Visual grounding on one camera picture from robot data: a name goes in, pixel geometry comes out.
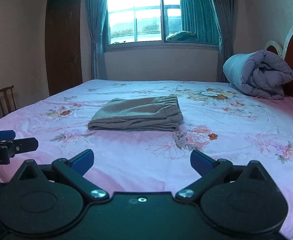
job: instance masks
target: black circular cover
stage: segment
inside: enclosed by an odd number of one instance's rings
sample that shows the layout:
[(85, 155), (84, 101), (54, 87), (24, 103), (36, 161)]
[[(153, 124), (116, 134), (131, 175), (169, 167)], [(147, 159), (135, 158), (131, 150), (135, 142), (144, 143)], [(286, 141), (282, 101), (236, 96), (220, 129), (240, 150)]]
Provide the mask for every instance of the black circular cover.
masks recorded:
[(287, 215), (287, 204), (280, 191), (252, 180), (210, 188), (203, 194), (200, 207), (212, 223), (237, 234), (274, 230)]
[(22, 184), (8, 187), (0, 196), (0, 220), (9, 229), (42, 235), (67, 226), (80, 215), (83, 199), (72, 187), (51, 182)]

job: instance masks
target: chair backrest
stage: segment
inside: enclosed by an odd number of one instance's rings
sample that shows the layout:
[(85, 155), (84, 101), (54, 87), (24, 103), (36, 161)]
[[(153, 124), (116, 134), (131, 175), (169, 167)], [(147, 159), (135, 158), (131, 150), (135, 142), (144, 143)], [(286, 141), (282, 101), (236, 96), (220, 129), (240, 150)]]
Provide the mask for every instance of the chair backrest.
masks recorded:
[[(5, 100), (5, 103), (6, 103), (6, 106), (7, 106), (7, 110), (8, 110), (7, 114), (9, 114), (9, 113), (11, 113), (11, 112), (16, 110), (16, 105), (15, 105), (15, 101), (14, 101), (14, 95), (13, 95), (12, 88), (14, 88), (14, 86), (3, 88), (3, 89), (0, 90), (0, 93), (3, 92), (3, 94), (4, 94), (4, 100)], [(8, 90), (11, 90), (12, 100), (13, 100), (13, 104), (14, 104), (14, 110), (12, 110), (11, 105), (10, 105), (10, 101), (8, 99), (8, 93), (7, 93)], [(3, 105), (2, 105), (2, 102), (1, 102), (1, 97), (0, 97), (0, 106), (1, 106), (3, 116), (7, 115), (7, 114), (4, 113)]]

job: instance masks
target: triangular hole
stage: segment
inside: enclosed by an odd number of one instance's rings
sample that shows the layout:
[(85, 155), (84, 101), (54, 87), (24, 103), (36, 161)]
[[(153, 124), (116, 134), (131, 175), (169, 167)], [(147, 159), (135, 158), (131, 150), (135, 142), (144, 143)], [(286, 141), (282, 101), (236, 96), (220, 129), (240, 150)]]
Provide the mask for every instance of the triangular hole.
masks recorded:
[(266, 180), (261, 171), (257, 168), (254, 167), (250, 173), (250, 179), (257, 179), (257, 180)]
[(27, 166), (19, 177), (19, 180), (35, 179), (37, 177), (32, 166)]

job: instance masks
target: gray quilt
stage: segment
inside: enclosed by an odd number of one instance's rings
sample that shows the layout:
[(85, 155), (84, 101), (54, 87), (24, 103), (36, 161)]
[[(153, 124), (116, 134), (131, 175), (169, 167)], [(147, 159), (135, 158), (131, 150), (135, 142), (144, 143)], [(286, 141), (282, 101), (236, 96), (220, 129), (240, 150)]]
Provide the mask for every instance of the gray quilt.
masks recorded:
[(106, 103), (88, 123), (89, 130), (178, 131), (183, 119), (178, 99), (167, 97), (120, 99)]
[(223, 72), (241, 92), (266, 99), (284, 99), (282, 85), (293, 79), (289, 65), (264, 49), (233, 55), (225, 62)]

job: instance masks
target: gray curtain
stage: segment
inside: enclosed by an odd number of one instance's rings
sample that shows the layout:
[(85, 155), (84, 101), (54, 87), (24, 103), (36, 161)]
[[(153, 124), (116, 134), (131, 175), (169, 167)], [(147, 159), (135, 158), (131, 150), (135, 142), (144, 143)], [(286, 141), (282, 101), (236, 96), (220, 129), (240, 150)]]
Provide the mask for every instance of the gray curtain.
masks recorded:
[(102, 46), (102, 31), (107, 0), (85, 0), (88, 28), (91, 36), (92, 79), (107, 79)]
[(210, 0), (180, 0), (180, 8), (182, 30), (196, 33), (199, 42), (219, 43)]
[(233, 55), (235, 0), (211, 0), (220, 33), (217, 82), (227, 82), (223, 65)]

